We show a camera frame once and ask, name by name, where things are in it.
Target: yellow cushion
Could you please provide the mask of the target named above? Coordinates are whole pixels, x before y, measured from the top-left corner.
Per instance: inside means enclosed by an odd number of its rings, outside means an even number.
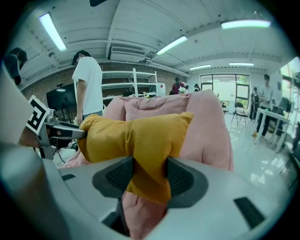
[[[184,112],[125,122],[91,115],[80,126],[88,135],[78,145],[91,163],[133,156],[135,171],[127,191],[166,204],[171,191],[165,160],[179,156],[192,118],[192,113]]]

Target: pink fabric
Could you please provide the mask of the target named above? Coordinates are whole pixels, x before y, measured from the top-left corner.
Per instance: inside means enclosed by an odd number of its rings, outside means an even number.
[[[156,98],[116,97],[104,117],[133,120],[170,113],[193,112],[194,118],[180,151],[181,158],[233,171],[232,147],[219,99],[210,91]],[[65,167],[90,164],[76,153]],[[143,239],[163,218],[164,205],[132,193],[123,196],[123,209],[131,238]]]

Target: black monitor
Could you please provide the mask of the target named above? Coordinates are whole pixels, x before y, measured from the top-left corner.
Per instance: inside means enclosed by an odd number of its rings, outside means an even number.
[[[74,85],[66,85],[46,94],[48,107],[61,110],[76,105]]]

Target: tiled floor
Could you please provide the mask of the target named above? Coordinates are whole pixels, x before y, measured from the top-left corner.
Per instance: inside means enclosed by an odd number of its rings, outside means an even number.
[[[244,123],[237,126],[236,119],[231,123],[232,117],[231,114],[225,114],[233,148],[234,172],[258,187],[279,206],[285,206],[298,184],[294,184],[288,190],[296,178],[293,165],[279,174],[288,160],[286,151],[283,149],[276,154],[274,146],[264,140],[255,145],[254,138],[251,136],[254,123],[247,120],[247,126]],[[268,133],[266,139],[270,138],[271,134]]]

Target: person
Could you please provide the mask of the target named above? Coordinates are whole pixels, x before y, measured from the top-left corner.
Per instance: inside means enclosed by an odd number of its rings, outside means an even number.
[[[183,87],[186,89],[186,87],[184,86],[183,82],[180,82],[179,77],[175,78],[175,83],[172,86],[172,91],[174,92],[174,94],[179,94],[179,88]]]
[[[102,116],[102,70],[85,50],[74,55],[72,65],[76,65],[72,79],[78,84],[76,120],[80,125],[91,114]]]
[[[270,76],[265,74],[264,81],[265,81],[265,84],[259,92],[259,100],[261,101],[260,108],[271,111],[271,100],[272,100],[272,96],[273,96],[273,90],[269,86]],[[260,114],[256,131],[252,135],[253,137],[257,137],[257,133],[262,124],[262,119],[263,119],[263,114]],[[266,133],[268,131],[269,123],[270,123],[270,116],[266,116],[266,120],[264,122],[264,127],[263,127],[263,131],[262,131],[263,137],[266,135]]]
[[[23,49],[16,47],[8,52],[3,58],[3,61],[9,75],[18,86],[21,83],[19,70],[24,66],[25,62],[27,62],[27,53]]]
[[[249,118],[250,118],[250,120],[255,120],[257,109],[258,109],[258,104],[259,104],[258,95],[257,95],[257,87],[254,87],[254,91],[253,91],[253,93],[251,93],[250,97],[251,97],[251,108],[250,108]]]
[[[197,83],[195,84],[194,88],[195,88],[195,92],[198,92],[198,91],[201,90],[200,87],[199,87],[199,85]]]

